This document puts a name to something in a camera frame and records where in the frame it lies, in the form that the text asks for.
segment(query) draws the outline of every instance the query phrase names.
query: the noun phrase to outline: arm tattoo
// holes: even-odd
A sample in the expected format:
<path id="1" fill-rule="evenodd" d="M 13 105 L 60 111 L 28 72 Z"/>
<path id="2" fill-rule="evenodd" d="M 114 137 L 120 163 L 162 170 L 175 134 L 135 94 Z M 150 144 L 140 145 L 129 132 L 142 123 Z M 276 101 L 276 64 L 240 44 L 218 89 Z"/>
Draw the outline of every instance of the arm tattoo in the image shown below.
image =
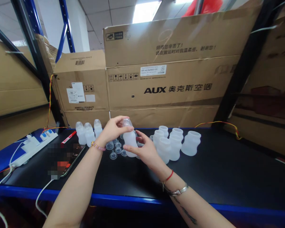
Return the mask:
<path id="1" fill-rule="evenodd" d="M 176 199 L 175 196 L 173 196 L 174 200 L 180 204 L 180 202 Z M 189 215 L 189 213 L 187 212 L 186 209 L 184 209 L 182 206 L 180 206 L 181 209 L 184 211 L 184 213 L 189 217 L 189 219 L 191 220 L 191 222 L 194 224 L 194 225 L 197 225 L 197 220 L 195 218 L 193 218 L 191 215 Z"/>
<path id="2" fill-rule="evenodd" d="M 182 206 L 180 206 L 182 208 L 182 210 L 186 213 L 186 215 L 191 219 L 191 222 L 194 224 L 194 225 L 197 225 L 197 220 L 195 218 L 193 218 L 191 215 L 189 215 L 189 213 L 187 212 L 186 209 L 184 209 Z"/>

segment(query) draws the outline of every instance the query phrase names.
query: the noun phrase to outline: hand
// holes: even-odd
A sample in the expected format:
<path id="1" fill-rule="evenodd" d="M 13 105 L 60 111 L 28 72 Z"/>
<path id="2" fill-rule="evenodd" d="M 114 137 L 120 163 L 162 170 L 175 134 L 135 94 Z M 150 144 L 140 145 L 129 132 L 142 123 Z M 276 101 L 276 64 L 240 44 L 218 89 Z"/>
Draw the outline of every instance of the hand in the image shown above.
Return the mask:
<path id="1" fill-rule="evenodd" d="M 118 138 L 120 135 L 126 132 L 131 132 L 134 130 L 134 127 L 122 127 L 123 119 L 129 119 L 127 116 L 117 116 L 108 121 L 105 125 L 103 131 L 96 139 L 96 145 L 100 147 L 105 147 L 105 144 Z"/>
<path id="2" fill-rule="evenodd" d="M 165 163 L 162 161 L 160 156 L 158 155 L 156 148 L 154 146 L 154 143 L 148 136 L 146 136 L 144 133 L 136 130 L 137 134 L 140 135 L 140 137 L 137 137 L 136 139 L 143 143 L 144 146 L 137 148 L 132 147 L 129 145 L 124 145 L 123 148 L 126 151 L 132 152 L 133 154 L 136 154 L 140 157 L 140 159 L 152 170 L 154 170 L 156 167 L 159 167 L 159 165 L 165 166 Z"/>

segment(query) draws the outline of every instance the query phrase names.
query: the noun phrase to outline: woman's right hand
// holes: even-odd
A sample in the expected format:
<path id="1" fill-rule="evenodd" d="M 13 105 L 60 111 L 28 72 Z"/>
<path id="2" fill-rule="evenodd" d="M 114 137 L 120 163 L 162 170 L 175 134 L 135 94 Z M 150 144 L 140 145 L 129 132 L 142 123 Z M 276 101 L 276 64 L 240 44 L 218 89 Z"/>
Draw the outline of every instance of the woman's right hand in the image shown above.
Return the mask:
<path id="1" fill-rule="evenodd" d="M 124 145 L 124 149 L 126 151 L 129 151 L 133 154 L 136 154 L 140 157 L 140 159 L 150 168 L 155 169 L 159 165 L 165 165 L 160 156 L 158 155 L 156 148 L 154 146 L 154 143 L 152 140 L 146 136 L 144 133 L 136 130 L 137 134 L 140 137 L 137 137 L 136 139 L 143 143 L 143 147 L 132 147 L 129 145 Z"/>

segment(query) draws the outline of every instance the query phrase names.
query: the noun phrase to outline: bangle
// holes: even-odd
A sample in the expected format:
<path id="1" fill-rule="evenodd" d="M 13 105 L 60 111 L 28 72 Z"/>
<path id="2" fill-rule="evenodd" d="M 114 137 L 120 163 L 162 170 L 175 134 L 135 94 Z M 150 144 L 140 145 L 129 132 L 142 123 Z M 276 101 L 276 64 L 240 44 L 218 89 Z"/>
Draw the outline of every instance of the bangle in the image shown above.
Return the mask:
<path id="1" fill-rule="evenodd" d="M 101 151 L 105 151 L 105 148 L 100 147 L 100 146 L 97 146 L 97 145 L 94 143 L 94 141 L 92 141 L 92 143 L 91 143 L 91 147 L 92 147 L 92 146 L 95 146 L 97 149 L 99 149 L 99 150 L 101 150 Z"/>
<path id="2" fill-rule="evenodd" d="M 189 186 L 187 185 L 187 183 L 185 183 L 185 187 L 183 187 L 182 189 L 180 190 L 176 190 L 175 192 L 171 192 L 171 191 L 168 191 L 168 194 L 170 196 L 178 196 L 178 195 L 181 195 L 182 193 L 184 193 L 186 190 L 188 190 Z"/>
<path id="3" fill-rule="evenodd" d="M 162 184 L 162 191 L 164 191 L 164 188 L 166 189 L 166 187 L 165 187 L 164 184 L 171 178 L 171 176 L 173 175 L 173 173 L 174 173 L 174 171 L 172 170 L 171 175 L 170 175 L 165 181 L 161 182 L 161 184 Z"/>

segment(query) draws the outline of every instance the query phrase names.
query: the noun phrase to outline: silver bracelet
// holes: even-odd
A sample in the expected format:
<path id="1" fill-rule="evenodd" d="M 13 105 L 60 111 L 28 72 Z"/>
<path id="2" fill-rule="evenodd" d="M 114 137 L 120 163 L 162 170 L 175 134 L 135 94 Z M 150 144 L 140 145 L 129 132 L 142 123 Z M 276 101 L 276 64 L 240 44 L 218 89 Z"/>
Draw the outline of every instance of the silver bracelet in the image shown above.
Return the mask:
<path id="1" fill-rule="evenodd" d="M 178 195 L 181 195 L 182 193 L 184 193 L 188 188 L 189 188 L 189 186 L 187 185 L 187 183 L 185 183 L 185 187 L 184 188 L 182 188 L 182 189 L 180 189 L 180 190 L 176 190 L 175 192 L 171 192 L 169 189 L 167 189 L 167 187 L 166 186 L 164 186 L 164 188 L 167 190 L 167 192 L 168 192 L 168 194 L 170 195 L 170 196 L 178 196 Z"/>

